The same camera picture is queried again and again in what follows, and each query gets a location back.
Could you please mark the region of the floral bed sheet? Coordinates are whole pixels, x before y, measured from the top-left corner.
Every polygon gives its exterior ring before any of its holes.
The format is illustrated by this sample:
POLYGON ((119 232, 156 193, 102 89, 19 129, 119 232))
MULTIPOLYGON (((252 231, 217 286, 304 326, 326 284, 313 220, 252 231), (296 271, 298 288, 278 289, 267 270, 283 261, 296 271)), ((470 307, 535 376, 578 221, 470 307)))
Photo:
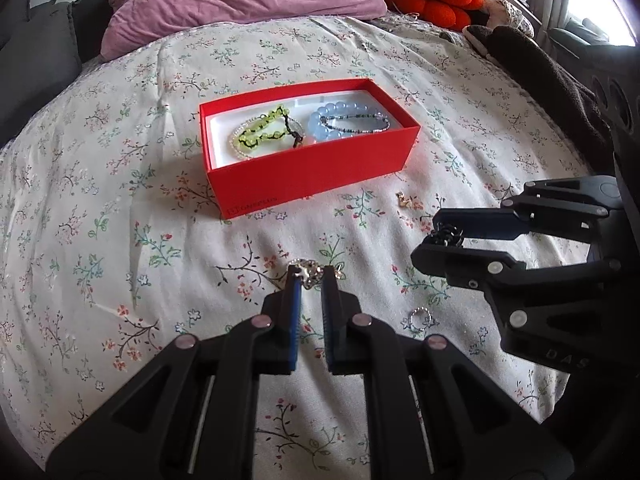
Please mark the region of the floral bed sheet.
POLYGON ((334 264, 364 310, 441 333, 536 419, 565 374, 503 353, 484 298, 420 274, 442 207, 491 207, 587 165, 503 70, 386 16, 180 32, 87 70, 1 152, 1 408, 42 464, 175 336, 230 330, 297 258, 334 264), (224 220, 203 169, 201 103, 364 77, 420 124, 388 176, 224 220), (420 209, 398 207, 397 192, 420 209))

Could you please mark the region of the red jewelry box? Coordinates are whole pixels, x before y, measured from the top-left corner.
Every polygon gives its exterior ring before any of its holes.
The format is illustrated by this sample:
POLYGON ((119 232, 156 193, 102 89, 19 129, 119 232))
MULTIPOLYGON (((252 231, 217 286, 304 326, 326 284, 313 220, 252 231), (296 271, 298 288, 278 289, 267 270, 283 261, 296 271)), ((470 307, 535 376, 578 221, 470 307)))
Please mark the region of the red jewelry box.
POLYGON ((201 104, 204 167, 222 218, 232 219, 291 200, 392 174, 405 166, 420 131, 414 120, 384 90, 367 78, 303 82, 227 96, 201 104), (309 128, 322 106, 343 102, 365 113, 380 112, 388 121, 346 122, 353 136, 317 140, 309 128), (246 157, 233 137, 277 106, 290 113, 273 130, 296 129, 266 142, 246 157))

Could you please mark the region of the dark brown blanket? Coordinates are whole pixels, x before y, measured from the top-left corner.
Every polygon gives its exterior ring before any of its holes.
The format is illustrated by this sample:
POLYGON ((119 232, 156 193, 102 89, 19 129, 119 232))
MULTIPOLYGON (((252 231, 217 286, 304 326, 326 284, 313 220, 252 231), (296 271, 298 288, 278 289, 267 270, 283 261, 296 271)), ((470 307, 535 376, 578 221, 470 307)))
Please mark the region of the dark brown blanket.
POLYGON ((514 27, 469 25, 463 36, 528 92, 594 172, 614 174, 611 128, 591 90, 514 27))

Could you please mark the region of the gold flower charm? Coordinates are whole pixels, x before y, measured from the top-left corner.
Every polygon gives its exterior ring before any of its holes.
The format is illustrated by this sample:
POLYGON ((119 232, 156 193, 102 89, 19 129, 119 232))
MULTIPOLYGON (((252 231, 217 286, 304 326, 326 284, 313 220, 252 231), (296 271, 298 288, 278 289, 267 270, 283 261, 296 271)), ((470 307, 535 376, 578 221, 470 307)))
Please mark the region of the gold flower charm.
POLYGON ((314 259, 298 258, 288 263, 288 270, 293 269, 293 276, 286 278, 285 287, 289 288, 297 282, 303 289, 309 290, 318 287, 324 275, 326 266, 314 259))

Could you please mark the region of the small gold earring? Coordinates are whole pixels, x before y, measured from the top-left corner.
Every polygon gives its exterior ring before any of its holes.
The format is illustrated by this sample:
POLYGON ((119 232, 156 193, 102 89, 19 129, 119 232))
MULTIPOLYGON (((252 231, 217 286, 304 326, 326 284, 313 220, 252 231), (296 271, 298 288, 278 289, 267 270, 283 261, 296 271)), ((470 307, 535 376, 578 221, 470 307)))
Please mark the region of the small gold earring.
POLYGON ((403 192, 396 193, 398 207, 404 209, 420 209, 421 204, 412 196, 405 195, 403 192))

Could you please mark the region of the dark grey pillow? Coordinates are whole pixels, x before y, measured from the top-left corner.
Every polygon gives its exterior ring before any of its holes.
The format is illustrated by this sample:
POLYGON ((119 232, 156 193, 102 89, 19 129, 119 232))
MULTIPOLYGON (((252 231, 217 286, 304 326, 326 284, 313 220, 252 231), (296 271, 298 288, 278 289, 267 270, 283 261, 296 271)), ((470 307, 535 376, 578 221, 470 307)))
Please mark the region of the dark grey pillow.
POLYGON ((1 50, 1 143, 15 139, 80 74, 73 6, 45 6, 1 50))

